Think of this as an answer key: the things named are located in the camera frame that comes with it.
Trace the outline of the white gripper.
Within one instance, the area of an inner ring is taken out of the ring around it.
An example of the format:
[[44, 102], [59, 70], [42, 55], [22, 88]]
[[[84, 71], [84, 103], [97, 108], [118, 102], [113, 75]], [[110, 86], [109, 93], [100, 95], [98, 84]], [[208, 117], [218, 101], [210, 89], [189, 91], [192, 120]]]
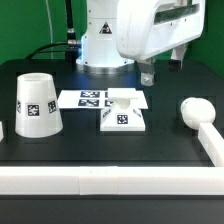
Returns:
[[168, 68], [182, 69], [188, 43], [201, 36], [205, 0], [119, 0], [116, 45], [119, 54], [141, 61], [141, 84], [154, 84], [155, 60], [151, 57], [172, 48]]

